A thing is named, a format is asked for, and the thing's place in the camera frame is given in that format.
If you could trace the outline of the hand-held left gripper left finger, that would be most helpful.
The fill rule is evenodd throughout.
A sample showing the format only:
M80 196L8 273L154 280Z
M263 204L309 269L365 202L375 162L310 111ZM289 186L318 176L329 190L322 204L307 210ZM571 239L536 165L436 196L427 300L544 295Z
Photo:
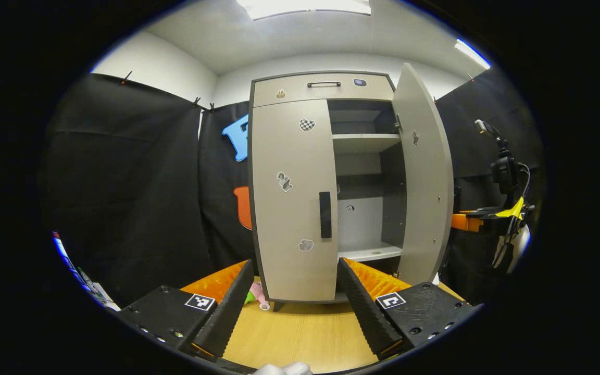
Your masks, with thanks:
M183 288L161 285L120 309L131 327L205 360L224 355L254 278L248 259Z

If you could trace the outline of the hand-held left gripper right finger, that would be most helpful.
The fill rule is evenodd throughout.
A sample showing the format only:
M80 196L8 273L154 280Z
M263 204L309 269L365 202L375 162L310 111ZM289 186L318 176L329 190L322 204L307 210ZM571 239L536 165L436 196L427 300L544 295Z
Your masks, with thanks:
M410 285L348 258L336 280L379 360L438 340L478 310L432 282Z

